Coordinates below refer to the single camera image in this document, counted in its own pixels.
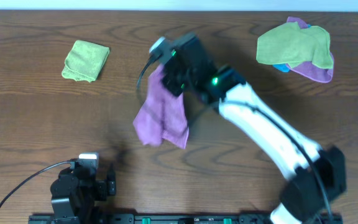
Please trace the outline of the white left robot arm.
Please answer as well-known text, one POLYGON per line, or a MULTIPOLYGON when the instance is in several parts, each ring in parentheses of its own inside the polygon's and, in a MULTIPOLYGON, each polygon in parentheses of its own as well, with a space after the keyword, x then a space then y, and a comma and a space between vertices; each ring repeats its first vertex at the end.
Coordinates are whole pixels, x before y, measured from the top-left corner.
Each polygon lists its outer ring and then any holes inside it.
POLYGON ((116 194, 116 173, 110 165, 106 178, 96 178, 96 159, 72 159, 70 167, 63 169, 51 185, 52 223, 88 224, 108 223, 109 218, 96 202, 105 202, 116 194))

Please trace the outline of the purple microfiber cloth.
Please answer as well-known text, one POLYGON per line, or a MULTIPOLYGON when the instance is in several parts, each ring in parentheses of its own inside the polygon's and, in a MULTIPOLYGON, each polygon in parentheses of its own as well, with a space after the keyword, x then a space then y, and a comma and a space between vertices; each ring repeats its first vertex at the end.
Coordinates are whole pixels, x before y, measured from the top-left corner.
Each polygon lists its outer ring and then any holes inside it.
POLYGON ((180 149, 186 148, 189 127, 183 95, 173 96, 162 84, 163 65, 149 76, 147 97, 133 121, 144 145, 160 146, 164 140, 180 149))

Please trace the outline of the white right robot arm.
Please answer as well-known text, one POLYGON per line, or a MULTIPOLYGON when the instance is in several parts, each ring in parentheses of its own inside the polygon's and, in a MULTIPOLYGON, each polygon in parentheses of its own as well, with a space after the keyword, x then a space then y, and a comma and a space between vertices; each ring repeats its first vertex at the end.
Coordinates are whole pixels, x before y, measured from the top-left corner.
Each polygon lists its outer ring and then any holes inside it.
POLYGON ((188 33, 176 40, 160 38, 149 52, 164 67, 163 86, 174 96, 193 91, 250 137, 278 167, 287 185, 272 223, 304 223, 326 209, 346 189, 346 166, 336 146, 324 150, 269 108, 252 86, 230 66, 218 68, 199 38, 188 33))

